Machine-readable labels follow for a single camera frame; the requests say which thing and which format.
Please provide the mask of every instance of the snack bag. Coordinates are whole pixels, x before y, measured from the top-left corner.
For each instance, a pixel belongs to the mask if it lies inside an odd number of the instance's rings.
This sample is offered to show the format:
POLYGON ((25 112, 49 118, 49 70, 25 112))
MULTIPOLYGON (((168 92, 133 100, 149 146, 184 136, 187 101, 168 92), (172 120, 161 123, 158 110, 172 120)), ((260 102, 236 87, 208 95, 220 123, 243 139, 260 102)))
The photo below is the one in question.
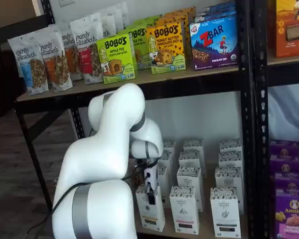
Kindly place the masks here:
POLYGON ((29 95, 36 95, 48 90, 48 81, 40 52, 34 41, 34 33, 9 39, 8 42, 22 71, 29 95))
POLYGON ((96 13, 70 23, 86 84, 103 81, 99 53, 95 44, 97 40, 103 38, 99 16, 96 13))
POLYGON ((152 74, 185 70, 183 21, 146 29, 152 74))
POLYGON ((134 79, 137 64, 132 35, 123 33, 97 41, 104 84, 134 79))
POLYGON ((151 60, 149 55, 148 41, 145 35, 147 24, 129 26, 119 33, 130 33, 133 36, 136 63, 138 70, 150 68, 151 60))
POLYGON ((57 25, 35 32, 35 40, 40 46, 48 78, 55 91, 72 88, 72 81, 66 61, 62 35, 57 25))
POLYGON ((75 45, 74 37, 70 29, 62 31, 62 40, 71 80, 77 81, 83 79, 79 51, 75 45))

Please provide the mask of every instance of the white tea box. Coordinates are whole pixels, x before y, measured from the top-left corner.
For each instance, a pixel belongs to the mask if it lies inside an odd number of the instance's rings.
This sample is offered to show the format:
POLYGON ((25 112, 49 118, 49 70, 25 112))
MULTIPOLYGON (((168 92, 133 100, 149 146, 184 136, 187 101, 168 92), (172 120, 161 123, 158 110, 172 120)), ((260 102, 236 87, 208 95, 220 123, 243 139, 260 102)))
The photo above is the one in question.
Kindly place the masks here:
POLYGON ((169 170, 165 166, 158 167, 158 185, 160 186, 163 208, 170 208, 169 193, 171 184, 169 179, 169 170))
POLYGON ((171 185, 176 185, 177 184, 177 179, 176 179, 177 171, 175 171, 172 152, 163 150, 163 154, 160 158, 158 158, 157 164, 158 164, 158 166, 165 166, 168 168, 170 183, 171 183, 171 185))
POLYGON ((195 199, 195 188, 173 186, 169 199, 176 232, 198 235, 199 217, 195 199))
POLYGON ((202 170, 203 176, 206 178, 206 166, 205 166, 205 156, 204 156, 204 140, 203 139, 186 139, 184 142, 184 151, 189 149, 196 149, 199 151, 200 168, 202 170))
POLYGON ((210 204, 215 236, 241 238, 236 188, 211 188, 210 204))
POLYGON ((227 152, 227 151, 243 152, 243 147, 241 144, 241 140, 237 138, 237 139, 220 141, 219 150, 220 152, 227 152))
POLYGON ((218 164, 219 167, 241 168, 241 176, 242 176, 243 191, 244 191, 245 190, 244 161, 243 161, 242 153, 239 151, 220 152, 218 154, 218 164))
POLYGON ((179 166, 184 168, 200 168, 199 151, 189 149, 179 154, 179 166))
POLYGON ((167 150, 172 153, 173 162, 174 162, 174 171, 177 173, 179 164, 178 164, 178 150, 176 147, 176 140, 175 139, 165 139, 163 140, 163 150, 167 150))
POLYGON ((216 168, 215 180, 217 188, 236 187, 239 213, 244 213, 244 191, 240 168, 216 168))
POLYGON ((165 226, 165 215, 161 201, 160 186, 155 193, 155 205, 149 203, 144 184, 139 186, 136 191, 136 200, 138 202, 142 226, 151 230, 162 232, 165 226))
POLYGON ((179 186, 192 186, 195 188, 195 198, 199 212, 204 210, 204 190, 200 168, 180 167, 177 172, 177 182, 179 186))

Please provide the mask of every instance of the wooden floor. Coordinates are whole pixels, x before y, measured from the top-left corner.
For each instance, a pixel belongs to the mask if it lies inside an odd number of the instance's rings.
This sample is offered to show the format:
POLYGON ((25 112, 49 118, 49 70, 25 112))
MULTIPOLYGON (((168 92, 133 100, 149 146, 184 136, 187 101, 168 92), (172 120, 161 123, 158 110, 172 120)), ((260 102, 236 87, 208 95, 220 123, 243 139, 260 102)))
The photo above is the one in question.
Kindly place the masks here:
MULTIPOLYGON (((28 126, 41 115, 27 115, 28 126)), ((74 140, 70 118, 65 112, 34 141, 51 195, 63 155, 74 140)), ((10 111, 0 118, 0 239, 23 239, 28 228, 40 222, 46 213, 44 197, 17 117, 10 111)), ((49 225, 39 238, 53 238, 49 225)))

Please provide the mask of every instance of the purple box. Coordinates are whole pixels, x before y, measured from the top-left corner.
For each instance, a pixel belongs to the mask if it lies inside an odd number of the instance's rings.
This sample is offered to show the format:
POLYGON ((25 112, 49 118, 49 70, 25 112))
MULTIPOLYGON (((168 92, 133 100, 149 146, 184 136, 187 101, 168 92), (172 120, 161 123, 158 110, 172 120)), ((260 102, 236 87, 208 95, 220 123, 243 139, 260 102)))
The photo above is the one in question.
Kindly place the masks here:
POLYGON ((299 239, 299 190, 276 189, 275 238, 299 239))
POLYGON ((271 140, 269 144, 269 154, 299 157, 299 142, 271 140))
POLYGON ((275 188, 299 189, 299 173, 275 173, 275 188))
POLYGON ((271 175, 276 172, 299 172, 299 157, 271 155, 270 172, 271 175))

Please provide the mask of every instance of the bobo's peanut butter chocolate chip box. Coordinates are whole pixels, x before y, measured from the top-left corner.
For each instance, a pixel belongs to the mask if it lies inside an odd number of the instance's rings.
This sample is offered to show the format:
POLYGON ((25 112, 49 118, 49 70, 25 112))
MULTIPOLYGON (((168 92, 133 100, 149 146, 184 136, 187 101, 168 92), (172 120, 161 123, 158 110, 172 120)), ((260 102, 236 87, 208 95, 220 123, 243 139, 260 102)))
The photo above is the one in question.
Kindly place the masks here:
POLYGON ((146 29, 152 74, 185 70, 183 21, 146 29))
POLYGON ((299 190, 276 189, 275 238, 299 239, 299 190))
POLYGON ((104 84, 134 79, 137 64, 131 34, 118 34, 97 41, 104 84))

